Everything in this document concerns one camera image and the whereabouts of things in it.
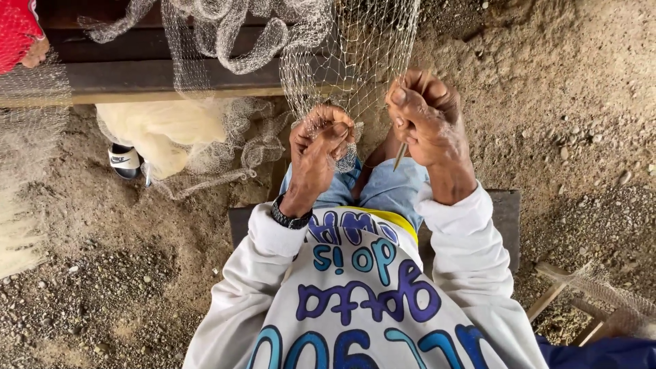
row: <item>leg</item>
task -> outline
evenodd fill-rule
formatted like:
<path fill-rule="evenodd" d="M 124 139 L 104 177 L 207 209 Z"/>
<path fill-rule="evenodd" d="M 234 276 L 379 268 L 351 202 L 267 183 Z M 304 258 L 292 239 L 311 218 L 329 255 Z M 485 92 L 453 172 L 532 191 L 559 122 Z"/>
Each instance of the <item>leg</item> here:
<path fill-rule="evenodd" d="M 335 173 L 333 180 L 330 183 L 328 191 L 319 195 L 319 198 L 312 206 L 313 209 L 321 209 L 323 207 L 337 207 L 352 205 L 353 198 L 351 197 L 350 187 L 353 187 L 355 182 L 354 178 L 359 175 L 359 168 L 353 169 L 348 173 Z M 291 165 L 287 169 L 285 178 L 280 185 L 280 193 L 282 194 L 287 190 L 289 181 L 291 180 Z"/>
<path fill-rule="evenodd" d="M 366 181 L 359 194 L 358 206 L 399 214 L 412 224 L 415 231 L 419 231 L 424 219 L 415 212 L 414 202 L 419 188 L 428 180 L 428 172 L 414 161 L 409 152 L 405 153 L 398 168 L 393 171 L 394 159 L 400 146 L 401 142 L 390 129 L 385 141 L 374 151 L 375 157 L 365 162 L 363 173 L 358 178 L 358 181 Z M 378 165 L 370 165 L 376 164 L 375 160 L 381 158 L 382 162 Z M 367 181 L 363 175 L 368 169 L 371 172 Z"/>

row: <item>nike logo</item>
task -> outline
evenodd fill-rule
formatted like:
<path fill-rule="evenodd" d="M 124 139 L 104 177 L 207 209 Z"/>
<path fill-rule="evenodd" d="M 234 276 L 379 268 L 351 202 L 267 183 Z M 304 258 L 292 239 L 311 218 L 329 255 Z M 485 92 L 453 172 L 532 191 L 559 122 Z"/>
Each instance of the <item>nike logo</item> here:
<path fill-rule="evenodd" d="M 127 162 L 128 160 L 130 160 L 130 159 L 129 159 L 129 158 L 126 159 L 126 158 L 124 158 L 123 156 L 112 156 L 112 157 L 110 158 L 110 162 L 111 162 L 112 164 L 125 163 L 125 162 Z"/>

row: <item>hand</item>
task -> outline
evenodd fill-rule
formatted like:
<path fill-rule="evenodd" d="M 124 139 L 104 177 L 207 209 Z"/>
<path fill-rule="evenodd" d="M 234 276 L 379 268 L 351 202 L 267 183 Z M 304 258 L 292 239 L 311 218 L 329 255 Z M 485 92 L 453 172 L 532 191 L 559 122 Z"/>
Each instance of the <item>hand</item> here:
<path fill-rule="evenodd" d="M 21 59 L 21 63 L 27 68 L 34 68 L 41 62 L 45 61 L 45 55 L 50 49 L 50 43 L 47 38 L 38 40 L 36 39 L 28 53 Z"/>
<path fill-rule="evenodd" d="M 385 101 L 394 135 L 427 168 L 435 201 L 453 205 L 469 196 L 478 184 L 458 91 L 426 71 L 408 70 L 391 84 Z"/>
<path fill-rule="evenodd" d="M 298 218 L 312 209 L 322 192 L 330 187 L 335 162 L 343 158 L 347 144 L 355 142 L 353 120 L 337 106 L 317 105 L 292 129 L 292 176 L 280 212 Z"/>

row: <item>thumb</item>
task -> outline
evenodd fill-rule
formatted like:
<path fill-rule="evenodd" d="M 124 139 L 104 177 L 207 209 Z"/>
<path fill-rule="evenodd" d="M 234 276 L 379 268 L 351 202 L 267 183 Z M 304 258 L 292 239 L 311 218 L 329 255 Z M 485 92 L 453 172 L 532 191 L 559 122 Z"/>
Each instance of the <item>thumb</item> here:
<path fill-rule="evenodd" d="M 311 147 L 315 150 L 330 153 L 347 137 L 348 125 L 343 122 L 335 122 L 317 136 Z"/>
<path fill-rule="evenodd" d="M 444 114 L 429 106 L 418 92 L 405 87 L 397 86 L 390 94 L 388 104 L 396 109 L 401 118 L 412 121 L 418 128 L 445 119 Z"/>

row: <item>wooden needle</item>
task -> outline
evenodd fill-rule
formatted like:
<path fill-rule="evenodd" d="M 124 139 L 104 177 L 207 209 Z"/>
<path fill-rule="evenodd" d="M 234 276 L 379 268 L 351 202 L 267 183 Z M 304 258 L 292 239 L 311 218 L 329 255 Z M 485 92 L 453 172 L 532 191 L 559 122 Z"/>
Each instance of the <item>wooden needle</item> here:
<path fill-rule="evenodd" d="M 428 86 L 428 80 L 430 79 L 430 76 L 433 74 L 433 69 L 428 70 L 428 77 L 424 81 L 424 85 L 421 87 L 421 95 L 424 94 L 424 91 L 426 90 L 426 86 Z M 405 152 L 408 150 L 408 144 L 405 142 L 401 142 L 401 147 L 399 147 L 399 152 L 396 154 L 396 159 L 394 159 L 394 169 L 392 171 L 396 170 L 396 167 L 399 166 L 399 163 L 401 162 L 401 158 L 405 156 Z"/>

